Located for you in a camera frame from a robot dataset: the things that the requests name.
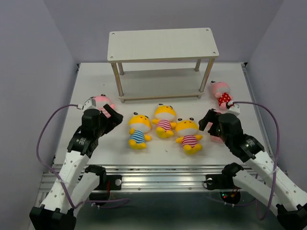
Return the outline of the pink toy orange stripes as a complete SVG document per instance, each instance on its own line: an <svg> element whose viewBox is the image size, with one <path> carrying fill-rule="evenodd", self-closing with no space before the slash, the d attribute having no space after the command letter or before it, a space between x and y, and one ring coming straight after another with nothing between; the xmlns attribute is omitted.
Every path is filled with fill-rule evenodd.
<svg viewBox="0 0 307 230"><path fill-rule="evenodd" d="M211 123L211 122L208 123L208 127L209 127L208 133L210 134L210 140L212 142L215 142L215 143L223 143L223 140L220 137L214 136L211 132L209 132L212 128L212 125L213 125L213 123ZM213 133L220 134L220 126L219 125L214 128Z"/></svg>

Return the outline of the yellow toy blue stripes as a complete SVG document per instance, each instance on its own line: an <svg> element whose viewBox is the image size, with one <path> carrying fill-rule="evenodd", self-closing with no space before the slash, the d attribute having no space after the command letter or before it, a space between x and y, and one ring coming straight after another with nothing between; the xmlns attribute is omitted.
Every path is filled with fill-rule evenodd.
<svg viewBox="0 0 307 230"><path fill-rule="evenodd" d="M134 112L129 120L129 146L134 150L147 148L147 142L152 140L148 134L151 131L151 122L148 116Z"/></svg>

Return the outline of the yellow toy pink stripes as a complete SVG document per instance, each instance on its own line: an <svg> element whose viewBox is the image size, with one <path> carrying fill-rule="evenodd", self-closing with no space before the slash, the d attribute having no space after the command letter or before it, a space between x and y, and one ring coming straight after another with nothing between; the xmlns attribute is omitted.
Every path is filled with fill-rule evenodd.
<svg viewBox="0 0 307 230"><path fill-rule="evenodd" d="M181 144L184 152L188 155L193 155L202 150L202 145L199 141L203 136L198 134L198 131L199 127L194 118L191 117L187 120L177 119L175 132L178 138L176 138L176 143Z"/></svg>
<svg viewBox="0 0 307 230"><path fill-rule="evenodd" d="M176 112L170 105L158 104L154 113L152 123L155 125L155 131L159 138L170 138L174 136L173 129L177 123L175 121Z"/></svg>

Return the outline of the pink toy red polka-dot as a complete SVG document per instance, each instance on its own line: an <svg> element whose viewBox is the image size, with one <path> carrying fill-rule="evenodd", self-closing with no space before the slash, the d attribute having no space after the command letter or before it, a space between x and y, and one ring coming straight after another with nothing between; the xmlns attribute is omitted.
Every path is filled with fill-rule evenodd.
<svg viewBox="0 0 307 230"><path fill-rule="evenodd" d="M233 100L230 95L230 87L226 82L210 82L211 91L214 97L218 100L220 110L227 110L227 104Z"/></svg>

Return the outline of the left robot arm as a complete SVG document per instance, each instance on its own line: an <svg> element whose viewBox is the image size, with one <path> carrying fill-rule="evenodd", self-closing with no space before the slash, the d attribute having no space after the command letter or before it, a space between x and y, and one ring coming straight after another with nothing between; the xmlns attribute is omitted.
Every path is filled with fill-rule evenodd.
<svg viewBox="0 0 307 230"><path fill-rule="evenodd" d="M73 230L76 217L88 201L90 193L106 185L106 170L88 165L98 140L122 123L123 115L105 104L104 114L95 106L85 108L81 125L69 141L60 172L39 207L33 207L29 217L36 230Z"/></svg>

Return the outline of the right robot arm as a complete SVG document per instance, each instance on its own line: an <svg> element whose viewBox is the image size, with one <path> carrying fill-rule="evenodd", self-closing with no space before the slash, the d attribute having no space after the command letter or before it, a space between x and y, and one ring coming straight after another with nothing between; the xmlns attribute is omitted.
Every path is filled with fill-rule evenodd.
<svg viewBox="0 0 307 230"><path fill-rule="evenodd" d="M270 158L253 136L243 132L240 120L229 113L210 109L199 121L203 131L211 123L209 134L218 137L230 152L262 179L250 175L241 165L226 165L220 174L208 174L208 190L241 188L256 198L277 217L286 230L302 230L307 226L307 194L300 189Z"/></svg>

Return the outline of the white two-tier shelf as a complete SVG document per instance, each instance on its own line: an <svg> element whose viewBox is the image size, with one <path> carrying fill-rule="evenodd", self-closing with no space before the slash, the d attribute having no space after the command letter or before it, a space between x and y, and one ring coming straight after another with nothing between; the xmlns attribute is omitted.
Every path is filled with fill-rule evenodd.
<svg viewBox="0 0 307 230"><path fill-rule="evenodd" d="M120 76L124 75L123 63L196 60L194 71L198 72L201 61L208 59L201 85L194 94L200 99L218 57L211 28L113 31L109 34L107 61L111 64L122 103L136 99L123 92L120 81Z"/></svg>

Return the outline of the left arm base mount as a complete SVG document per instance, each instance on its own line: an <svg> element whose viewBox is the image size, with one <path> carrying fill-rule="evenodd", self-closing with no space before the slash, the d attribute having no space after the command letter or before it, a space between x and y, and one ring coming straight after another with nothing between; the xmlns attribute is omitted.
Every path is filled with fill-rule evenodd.
<svg viewBox="0 0 307 230"><path fill-rule="evenodd" d="M94 193L89 195L89 200L104 201L110 198L111 190L121 190L122 175L120 174L108 174L106 168L98 165L89 165L85 168L84 174L94 174L98 176L99 184L94 189Z"/></svg>

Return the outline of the aluminium rail frame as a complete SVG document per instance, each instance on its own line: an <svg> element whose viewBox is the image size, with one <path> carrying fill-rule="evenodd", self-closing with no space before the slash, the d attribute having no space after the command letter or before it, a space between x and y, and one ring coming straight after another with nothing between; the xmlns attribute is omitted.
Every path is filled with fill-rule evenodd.
<svg viewBox="0 0 307 230"><path fill-rule="evenodd" d="M202 182L220 174L216 165L104 165L107 175L121 175L121 189L112 193L207 192Z"/></svg>

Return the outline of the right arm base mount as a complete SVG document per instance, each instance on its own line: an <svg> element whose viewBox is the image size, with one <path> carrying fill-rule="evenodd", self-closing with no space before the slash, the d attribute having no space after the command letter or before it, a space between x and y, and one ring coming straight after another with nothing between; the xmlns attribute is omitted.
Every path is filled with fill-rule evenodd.
<svg viewBox="0 0 307 230"><path fill-rule="evenodd" d="M233 179L225 174L208 174L202 186L210 191L220 190L220 200L227 205L238 205L241 200L240 189L234 185Z"/></svg>

